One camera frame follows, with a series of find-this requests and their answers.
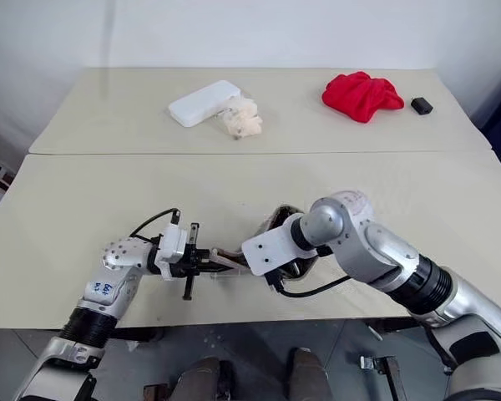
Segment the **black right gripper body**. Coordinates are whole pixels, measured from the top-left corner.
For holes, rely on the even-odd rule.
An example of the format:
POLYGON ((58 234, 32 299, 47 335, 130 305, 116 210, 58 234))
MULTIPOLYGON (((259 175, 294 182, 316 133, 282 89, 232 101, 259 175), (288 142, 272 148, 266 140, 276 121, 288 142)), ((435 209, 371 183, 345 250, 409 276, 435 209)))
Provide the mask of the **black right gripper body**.
POLYGON ((296 258, 289 261, 264 275, 266 282, 274 289, 284 289, 286 281, 301 280, 316 263, 316 257, 308 259, 296 258))

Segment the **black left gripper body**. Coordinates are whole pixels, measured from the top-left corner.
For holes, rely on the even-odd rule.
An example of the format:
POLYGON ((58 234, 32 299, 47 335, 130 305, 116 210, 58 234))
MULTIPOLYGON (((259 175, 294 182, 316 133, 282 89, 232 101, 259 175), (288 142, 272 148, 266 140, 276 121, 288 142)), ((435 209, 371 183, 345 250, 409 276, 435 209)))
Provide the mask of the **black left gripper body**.
POLYGON ((177 262, 170 263, 172 277, 185 279, 184 301, 192 300, 195 278, 205 272, 205 259, 209 256, 208 250, 199 249, 196 245, 199 229, 200 224, 197 222, 190 225, 190 236, 185 243, 183 256, 177 262))

